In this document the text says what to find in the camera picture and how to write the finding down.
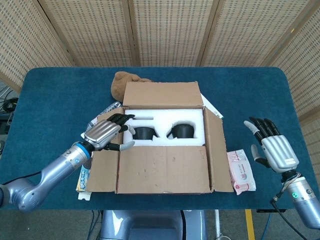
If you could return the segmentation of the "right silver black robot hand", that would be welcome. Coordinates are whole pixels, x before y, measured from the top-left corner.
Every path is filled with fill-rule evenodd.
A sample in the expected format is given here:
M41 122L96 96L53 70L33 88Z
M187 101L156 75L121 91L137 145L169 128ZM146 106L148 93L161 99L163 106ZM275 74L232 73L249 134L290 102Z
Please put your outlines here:
M297 168L299 160L291 144L271 120L251 116L243 123L252 132L264 152L265 157L261 157L258 147L255 144L251 145L251 154L255 162L271 168L278 174L294 171Z

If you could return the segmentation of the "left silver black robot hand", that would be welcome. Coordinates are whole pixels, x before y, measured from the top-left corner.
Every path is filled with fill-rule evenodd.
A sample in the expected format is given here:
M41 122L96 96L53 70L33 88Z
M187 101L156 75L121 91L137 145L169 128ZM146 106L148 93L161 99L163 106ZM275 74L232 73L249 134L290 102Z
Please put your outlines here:
M115 113L108 119L101 120L84 133L81 145L90 153L101 150L121 152L132 148L135 145L134 140L123 144L112 143L112 140L125 131L132 135L136 133L133 127L126 125L126 122L134 117L134 114Z

